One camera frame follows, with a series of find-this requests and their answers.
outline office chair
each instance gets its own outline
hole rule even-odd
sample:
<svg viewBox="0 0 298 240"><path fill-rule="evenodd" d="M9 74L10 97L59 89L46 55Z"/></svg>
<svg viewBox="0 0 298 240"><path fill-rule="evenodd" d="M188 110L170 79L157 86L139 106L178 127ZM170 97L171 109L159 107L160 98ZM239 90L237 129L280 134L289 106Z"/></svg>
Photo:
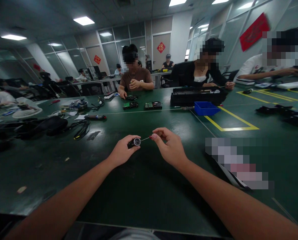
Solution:
<svg viewBox="0 0 298 240"><path fill-rule="evenodd" d="M80 97L79 91L69 81L63 81L56 83L57 86L63 90L67 97Z"/></svg>
<svg viewBox="0 0 298 240"><path fill-rule="evenodd" d="M83 96L102 95L101 83L90 83L81 85Z"/></svg>

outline electronic component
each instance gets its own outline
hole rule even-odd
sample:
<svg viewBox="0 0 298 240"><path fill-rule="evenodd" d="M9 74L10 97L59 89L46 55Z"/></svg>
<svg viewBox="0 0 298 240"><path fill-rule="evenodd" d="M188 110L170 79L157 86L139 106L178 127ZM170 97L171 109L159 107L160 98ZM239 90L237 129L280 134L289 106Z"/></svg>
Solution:
<svg viewBox="0 0 298 240"><path fill-rule="evenodd" d="M140 138L135 138L128 143L128 148L132 148L133 146L140 146L141 140Z"/></svg>
<svg viewBox="0 0 298 240"><path fill-rule="evenodd" d="M145 103L145 110L149 109L162 109L161 102L148 102Z"/></svg>
<svg viewBox="0 0 298 240"><path fill-rule="evenodd" d="M123 109L128 109L128 108L135 108L138 107L138 102L130 102L130 103L124 103L123 104Z"/></svg>

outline fluorescent light panel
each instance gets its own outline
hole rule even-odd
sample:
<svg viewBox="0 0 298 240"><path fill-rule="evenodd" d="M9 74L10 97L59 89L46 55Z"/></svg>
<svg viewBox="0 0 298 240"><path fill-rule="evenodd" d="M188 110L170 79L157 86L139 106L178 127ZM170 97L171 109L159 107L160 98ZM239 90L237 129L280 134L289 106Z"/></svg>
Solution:
<svg viewBox="0 0 298 240"><path fill-rule="evenodd" d="M240 9L245 9L245 8L250 8L250 7L252 6L252 3L253 3L253 2L246 3L245 5L242 5L240 8L238 8L238 10L240 10Z"/></svg>
<svg viewBox="0 0 298 240"><path fill-rule="evenodd" d="M169 7L179 5L179 4L184 4L187 0L171 0Z"/></svg>
<svg viewBox="0 0 298 240"><path fill-rule="evenodd" d="M103 37L109 37L112 34L110 32L104 32L104 33L100 33L100 35L103 36Z"/></svg>
<svg viewBox="0 0 298 240"><path fill-rule="evenodd" d="M224 3L228 2L229 0L215 0L212 4Z"/></svg>
<svg viewBox="0 0 298 240"><path fill-rule="evenodd" d="M74 21L77 22L77 23L79 23L79 24L81 24L82 26L89 25L89 24L94 24L95 23L94 21L92 21L88 17L75 18Z"/></svg>
<svg viewBox="0 0 298 240"><path fill-rule="evenodd" d="M26 37L21 37L21 36L12 35L12 34L2 36L2 38L11 39L11 40L17 40L17 41L23 40L23 39L27 39Z"/></svg>
<svg viewBox="0 0 298 240"><path fill-rule="evenodd" d="M203 28L203 27L208 27L208 26L209 26L209 24L205 24L205 25L199 26L198 28Z"/></svg>

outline red decoration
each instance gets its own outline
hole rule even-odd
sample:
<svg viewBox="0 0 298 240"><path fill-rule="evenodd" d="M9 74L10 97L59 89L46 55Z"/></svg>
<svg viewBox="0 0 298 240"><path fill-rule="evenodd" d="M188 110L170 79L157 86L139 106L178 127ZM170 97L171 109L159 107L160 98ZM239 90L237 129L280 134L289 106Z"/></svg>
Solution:
<svg viewBox="0 0 298 240"><path fill-rule="evenodd" d="M163 50L165 50L165 48L166 48L166 46L162 42L157 47L157 49L160 53L162 53Z"/></svg>
<svg viewBox="0 0 298 240"><path fill-rule="evenodd" d="M262 32L268 32L270 30L266 15L262 13L250 27L240 36L240 44L242 51L246 51L253 44L255 44L260 38L262 38Z"/></svg>
<svg viewBox="0 0 298 240"><path fill-rule="evenodd" d="M33 68L40 72L40 67L37 64L34 64Z"/></svg>
<svg viewBox="0 0 298 240"><path fill-rule="evenodd" d="M101 58L95 55L95 58L93 59L96 63L100 64Z"/></svg>

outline workbench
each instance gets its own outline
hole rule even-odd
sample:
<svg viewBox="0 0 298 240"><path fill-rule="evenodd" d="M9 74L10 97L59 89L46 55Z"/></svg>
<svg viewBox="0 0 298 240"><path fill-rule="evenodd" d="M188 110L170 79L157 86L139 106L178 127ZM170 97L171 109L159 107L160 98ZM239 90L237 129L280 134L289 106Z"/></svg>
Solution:
<svg viewBox="0 0 298 240"><path fill-rule="evenodd" d="M90 115L106 115L107 120L91 121L89 133L80 141L73 139L77 129L54 137L44 134L14 140L12 149L0 153L0 213L27 216L106 159L126 135L146 138L155 128L167 127L181 137L191 161L224 180L213 160L205 156L205 138L243 138L243 151L236 154L256 164L257 172L268 172L267 179L274 181L274 190L248 194L298 224L298 127L283 122L279 115L255 112L265 103L288 103L298 109L298 89L256 90L245 95L242 91L247 88L236 86L221 111L211 117L170 106L172 88L134 92L139 97L138 108L123 110L127 101L113 97L99 111L90 111ZM51 106L52 100L40 104L43 111L35 117L46 117L67 100ZM85 97L85 101L97 105L96 96ZM144 103L151 101L161 101L162 110L145 111ZM87 140L95 132L94 140ZM18 194L22 186L27 189ZM108 175L77 221L230 237L214 211L163 160L151 140L144 141L127 163Z"/></svg>

